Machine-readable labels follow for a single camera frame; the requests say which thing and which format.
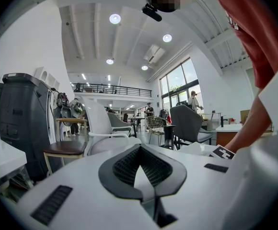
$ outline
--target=wooden seat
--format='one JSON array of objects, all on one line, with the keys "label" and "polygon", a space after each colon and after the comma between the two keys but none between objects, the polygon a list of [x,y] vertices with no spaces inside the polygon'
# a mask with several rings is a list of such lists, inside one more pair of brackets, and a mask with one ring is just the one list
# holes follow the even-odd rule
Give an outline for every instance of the wooden seat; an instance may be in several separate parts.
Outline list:
[{"label": "wooden seat", "polygon": [[85,141],[59,141],[49,145],[47,148],[43,149],[44,158],[46,162],[47,169],[50,174],[52,174],[52,169],[48,161],[48,157],[59,157],[61,159],[61,163],[64,166],[63,158],[83,158],[85,148],[88,144],[88,135],[87,135],[87,121],[86,119],[79,118],[57,118],[57,138],[60,140],[59,136],[59,126],[60,122],[66,123],[80,123],[84,124],[84,135]]}]

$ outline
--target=balcony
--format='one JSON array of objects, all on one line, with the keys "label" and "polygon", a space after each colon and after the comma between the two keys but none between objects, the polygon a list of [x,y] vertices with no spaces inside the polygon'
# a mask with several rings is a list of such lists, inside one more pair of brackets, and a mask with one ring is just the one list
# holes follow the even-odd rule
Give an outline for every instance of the balcony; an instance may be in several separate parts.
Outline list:
[{"label": "balcony", "polygon": [[140,97],[152,97],[152,90],[137,89],[116,85],[103,85],[103,84],[83,84],[78,83],[72,87],[74,92],[77,93],[104,93],[104,94],[120,94]]}]

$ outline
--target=round ceiling light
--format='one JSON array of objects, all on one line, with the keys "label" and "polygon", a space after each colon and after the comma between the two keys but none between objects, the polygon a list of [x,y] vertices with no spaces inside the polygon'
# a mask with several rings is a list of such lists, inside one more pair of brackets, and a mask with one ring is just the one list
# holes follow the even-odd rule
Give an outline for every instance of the round ceiling light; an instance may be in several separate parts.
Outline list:
[{"label": "round ceiling light", "polygon": [[166,43],[170,42],[172,40],[172,36],[170,34],[166,34],[162,38]]},{"label": "round ceiling light", "polygon": [[113,61],[112,59],[108,59],[106,62],[107,62],[107,64],[109,64],[109,65],[112,65],[112,64],[114,63],[114,61]]},{"label": "round ceiling light", "polygon": [[121,21],[120,15],[114,13],[110,15],[109,20],[112,24],[118,24]]}]

